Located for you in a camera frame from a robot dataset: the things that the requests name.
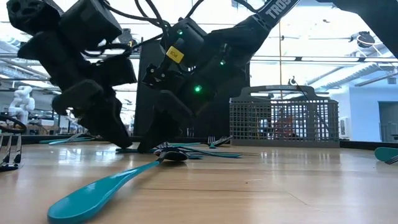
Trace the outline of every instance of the black cable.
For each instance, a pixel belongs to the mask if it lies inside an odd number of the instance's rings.
[[[92,54],[92,53],[88,53],[87,51],[83,51],[82,54],[86,55],[87,57],[99,57],[101,55],[103,55],[105,53],[105,50],[102,50],[101,53],[99,54]]]
[[[22,134],[26,132],[27,127],[24,123],[20,122],[18,119],[13,118],[12,116],[8,115],[1,115],[0,114],[0,121],[3,121],[7,125],[7,121],[12,121],[14,122],[14,125],[12,125],[12,128],[9,128],[7,126],[2,126],[0,125],[0,130],[4,133],[13,133],[13,134]]]
[[[141,13],[141,15],[142,15],[143,17],[149,17],[149,16],[144,12],[144,10],[142,9],[142,7],[141,7],[141,5],[140,5],[140,3],[139,3],[139,0],[134,0],[134,2],[136,3],[136,6],[137,6],[137,8],[138,8],[138,11]],[[161,27],[161,25],[160,25],[158,22],[151,22],[151,21],[150,21],[150,23],[151,23],[152,25],[154,25],[154,26]],[[170,27],[170,23],[169,23],[169,22],[164,21],[164,23],[165,23],[165,25],[166,25],[167,27]]]
[[[161,38],[162,36],[163,36],[163,34],[159,34],[159,35],[157,35],[157,36],[155,36],[155,37],[152,37],[152,38],[150,38],[150,39],[147,39],[147,40],[145,40],[145,41],[142,41],[141,43],[139,43],[139,44],[133,46],[133,47],[132,47],[132,50],[134,50],[134,49],[136,49],[136,48],[138,48],[138,47],[140,47],[140,46],[142,46],[142,45],[148,44],[148,43],[150,43],[150,42],[152,42],[152,41],[154,41],[154,40],[157,40],[157,39]]]
[[[168,32],[167,27],[162,19],[162,16],[160,15],[159,11],[157,10],[157,8],[154,5],[154,3],[152,2],[152,0],[146,0],[146,2],[148,3],[150,9],[154,12],[157,22],[160,24],[160,28],[162,28],[163,37],[165,38],[165,40],[167,40],[169,38],[169,32]],[[165,41],[165,49],[168,49],[167,41]]]
[[[251,12],[257,13],[258,10],[254,9],[248,2],[246,2],[245,0],[235,0],[237,3],[241,4],[242,6],[244,6],[246,9],[248,9]]]
[[[124,16],[126,18],[129,19],[135,19],[135,20],[139,20],[139,21],[147,21],[147,22],[157,22],[157,19],[155,18],[149,18],[149,17],[141,17],[141,16],[134,16],[134,15],[130,15],[124,12],[121,12],[115,8],[113,8],[107,1],[103,0],[102,4],[105,8],[109,9],[110,11],[119,14],[120,16]]]
[[[190,16],[192,16],[192,14],[195,12],[195,10],[199,7],[199,5],[203,2],[204,0],[198,0],[191,8],[191,10],[189,10],[188,14],[185,16],[185,18],[188,18]]]
[[[111,49],[124,49],[124,52],[120,55],[125,55],[129,57],[132,54],[132,47],[128,46],[127,44],[106,44],[102,46],[98,46],[97,48],[99,51],[104,52],[105,50]]]

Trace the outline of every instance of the wooden tabletop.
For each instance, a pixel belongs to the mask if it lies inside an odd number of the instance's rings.
[[[2,224],[46,223],[49,206],[72,191],[156,158],[99,142],[23,150],[24,166],[0,173]],[[165,163],[128,182],[89,223],[397,223],[397,166],[372,151],[220,150],[246,155]]]

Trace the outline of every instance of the yellow label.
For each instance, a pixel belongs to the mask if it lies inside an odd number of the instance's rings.
[[[169,56],[169,58],[171,58],[175,63],[180,63],[184,58],[184,54],[173,46],[169,48],[166,55]]]

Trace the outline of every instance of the teal plastic spoon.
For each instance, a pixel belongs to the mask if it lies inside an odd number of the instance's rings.
[[[48,221],[53,224],[84,223],[95,216],[126,182],[159,165],[167,153],[162,152],[154,162],[107,176],[71,193],[49,208]]]

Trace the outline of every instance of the humanoid robot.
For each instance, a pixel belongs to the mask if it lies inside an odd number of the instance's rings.
[[[9,116],[15,117],[22,123],[27,124],[29,112],[35,109],[35,100],[30,97],[32,92],[30,86],[20,86],[14,92],[14,100],[8,107]]]

